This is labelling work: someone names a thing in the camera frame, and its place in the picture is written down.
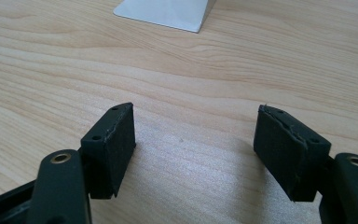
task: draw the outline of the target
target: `wooden table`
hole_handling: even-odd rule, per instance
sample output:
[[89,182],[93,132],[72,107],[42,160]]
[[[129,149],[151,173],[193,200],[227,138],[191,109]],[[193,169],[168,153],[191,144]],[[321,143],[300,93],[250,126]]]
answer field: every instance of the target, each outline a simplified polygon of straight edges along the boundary
[[318,223],[253,151],[259,105],[358,154],[358,0],[217,0],[199,34],[120,1],[0,0],[0,194],[134,103],[137,148],[94,223]]

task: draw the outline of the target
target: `light wooden surface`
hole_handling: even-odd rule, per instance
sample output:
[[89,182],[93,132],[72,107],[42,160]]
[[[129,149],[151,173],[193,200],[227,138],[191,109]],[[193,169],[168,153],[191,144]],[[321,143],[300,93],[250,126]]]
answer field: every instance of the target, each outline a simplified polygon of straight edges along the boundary
[[0,0],[0,194],[134,103],[137,148],[94,223],[319,223],[253,152],[257,108],[358,154],[358,0],[217,0],[199,34],[120,1]]

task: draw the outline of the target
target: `wood grain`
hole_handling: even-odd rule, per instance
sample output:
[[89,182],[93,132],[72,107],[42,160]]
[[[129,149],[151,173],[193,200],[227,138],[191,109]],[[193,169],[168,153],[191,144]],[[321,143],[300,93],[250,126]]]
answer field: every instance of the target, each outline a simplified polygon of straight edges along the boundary
[[0,194],[133,102],[137,148],[94,223],[318,223],[253,152],[257,108],[358,154],[358,0],[218,0],[199,34],[120,1],[0,0]]

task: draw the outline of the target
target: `white object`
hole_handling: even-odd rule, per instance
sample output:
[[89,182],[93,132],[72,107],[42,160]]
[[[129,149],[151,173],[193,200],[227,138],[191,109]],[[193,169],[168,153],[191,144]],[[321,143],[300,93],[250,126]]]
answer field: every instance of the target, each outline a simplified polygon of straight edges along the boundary
[[198,33],[215,0],[124,0],[113,12],[137,21]]

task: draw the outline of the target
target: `black plastic part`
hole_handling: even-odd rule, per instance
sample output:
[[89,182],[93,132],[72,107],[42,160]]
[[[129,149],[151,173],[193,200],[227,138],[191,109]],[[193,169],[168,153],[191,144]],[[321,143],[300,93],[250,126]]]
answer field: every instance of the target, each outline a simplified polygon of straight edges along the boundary
[[331,202],[326,197],[322,197],[319,205],[319,215],[323,224],[347,223],[346,214],[340,201]]
[[318,170],[331,144],[288,113],[267,105],[258,109],[254,149],[290,200],[312,202]]
[[86,178],[92,199],[117,197],[134,148],[132,103],[109,109],[81,139],[79,152],[90,167]]
[[340,153],[335,161],[334,181],[346,214],[346,223],[358,223],[358,155]]
[[0,223],[24,223],[30,206],[34,181],[0,195]]
[[26,223],[91,223],[89,197],[77,151],[57,151],[42,160]]

